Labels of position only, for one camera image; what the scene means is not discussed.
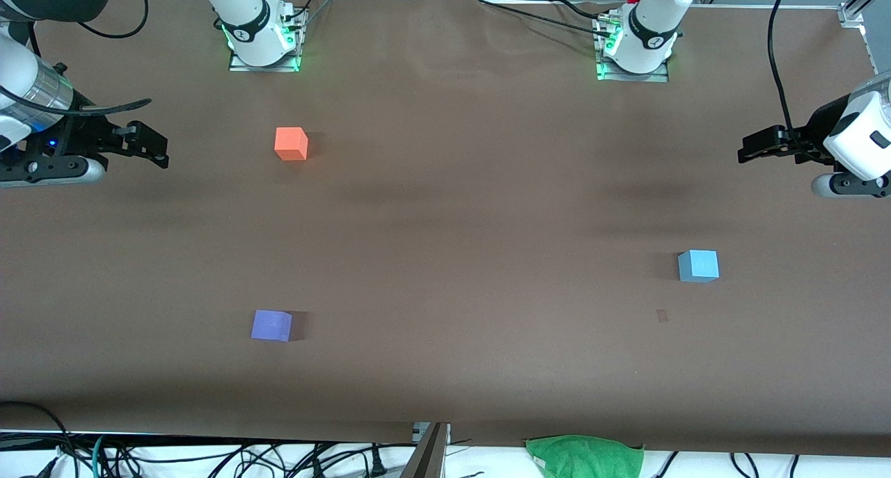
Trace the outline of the blue block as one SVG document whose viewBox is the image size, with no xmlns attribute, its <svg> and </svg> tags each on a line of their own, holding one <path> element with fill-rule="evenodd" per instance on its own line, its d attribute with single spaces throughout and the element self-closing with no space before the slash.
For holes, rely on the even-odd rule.
<svg viewBox="0 0 891 478">
<path fill-rule="evenodd" d="M 677 261 L 682 282 L 711 282 L 721 276 L 715 250 L 688 250 L 679 254 Z"/>
</svg>

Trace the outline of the orange block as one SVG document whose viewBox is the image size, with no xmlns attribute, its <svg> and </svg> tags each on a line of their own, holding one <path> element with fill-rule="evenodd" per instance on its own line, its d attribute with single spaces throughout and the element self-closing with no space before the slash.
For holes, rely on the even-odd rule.
<svg viewBox="0 0 891 478">
<path fill-rule="evenodd" d="M 308 135 L 299 127 L 276 128 L 274 151 L 281 161 L 308 160 Z"/>
</svg>

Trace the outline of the purple block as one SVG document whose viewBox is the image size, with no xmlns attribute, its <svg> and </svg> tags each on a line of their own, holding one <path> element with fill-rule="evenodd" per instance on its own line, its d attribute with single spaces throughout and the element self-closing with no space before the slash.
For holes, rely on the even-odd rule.
<svg viewBox="0 0 891 478">
<path fill-rule="evenodd" d="M 289 342 L 292 335 L 292 314 L 280 310 L 256 310 L 251 327 L 251 339 Z"/>
</svg>

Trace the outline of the brown table cover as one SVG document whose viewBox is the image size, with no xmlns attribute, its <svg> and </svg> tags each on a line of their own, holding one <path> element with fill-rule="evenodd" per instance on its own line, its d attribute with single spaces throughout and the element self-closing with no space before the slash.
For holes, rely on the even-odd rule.
<svg viewBox="0 0 891 478">
<path fill-rule="evenodd" d="M 126 40 L 39 24 L 96 103 L 152 98 L 114 120 L 170 166 L 0 190 L 0 401 L 71 431 L 891 456 L 891 199 L 738 163 L 782 122 L 768 18 L 690 9 L 667 83 L 476 0 L 332 0 L 297 73 L 230 72 L 206 0 Z M 682 282 L 688 250 L 721 276 Z"/>
</svg>

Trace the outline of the green cloth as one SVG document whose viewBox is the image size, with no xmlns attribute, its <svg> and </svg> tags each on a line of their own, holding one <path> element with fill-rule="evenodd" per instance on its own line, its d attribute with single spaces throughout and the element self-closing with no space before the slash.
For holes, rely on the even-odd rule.
<svg viewBox="0 0 891 478">
<path fill-rule="evenodd" d="M 642 447 L 593 436 L 553 436 L 525 441 L 544 478 L 640 478 Z"/>
</svg>

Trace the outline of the grey metal bar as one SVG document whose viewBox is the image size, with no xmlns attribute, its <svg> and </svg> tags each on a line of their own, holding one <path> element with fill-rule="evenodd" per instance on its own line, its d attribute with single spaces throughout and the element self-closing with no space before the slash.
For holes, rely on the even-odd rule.
<svg viewBox="0 0 891 478">
<path fill-rule="evenodd" d="M 399 478 L 443 478 L 443 460 L 450 444 L 451 424 L 427 423 Z"/>
</svg>

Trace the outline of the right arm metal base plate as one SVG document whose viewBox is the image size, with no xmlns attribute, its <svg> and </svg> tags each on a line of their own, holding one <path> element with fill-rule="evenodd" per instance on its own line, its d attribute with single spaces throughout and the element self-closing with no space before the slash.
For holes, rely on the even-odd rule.
<svg viewBox="0 0 891 478">
<path fill-rule="evenodd" d="M 249 34 L 223 22 L 231 49 L 229 70 L 233 72 L 298 72 L 306 33 L 306 12 L 281 2 L 267 23 Z"/>
</svg>

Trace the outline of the aluminium frame profile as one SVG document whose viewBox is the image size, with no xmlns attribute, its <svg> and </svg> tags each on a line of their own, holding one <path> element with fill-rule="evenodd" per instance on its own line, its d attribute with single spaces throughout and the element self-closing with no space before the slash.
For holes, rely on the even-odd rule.
<svg viewBox="0 0 891 478">
<path fill-rule="evenodd" d="M 846 0 L 837 7 L 838 21 L 843 28 L 858 28 L 863 25 L 862 13 L 877 0 Z"/>
</svg>

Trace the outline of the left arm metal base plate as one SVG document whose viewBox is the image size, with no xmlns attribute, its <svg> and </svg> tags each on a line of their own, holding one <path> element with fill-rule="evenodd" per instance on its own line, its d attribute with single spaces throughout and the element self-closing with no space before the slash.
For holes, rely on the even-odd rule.
<svg viewBox="0 0 891 478">
<path fill-rule="evenodd" d="M 593 19 L 593 46 L 600 81 L 665 83 L 669 81 L 668 59 L 674 40 L 649 49 L 633 32 L 624 30 L 618 19 Z"/>
</svg>

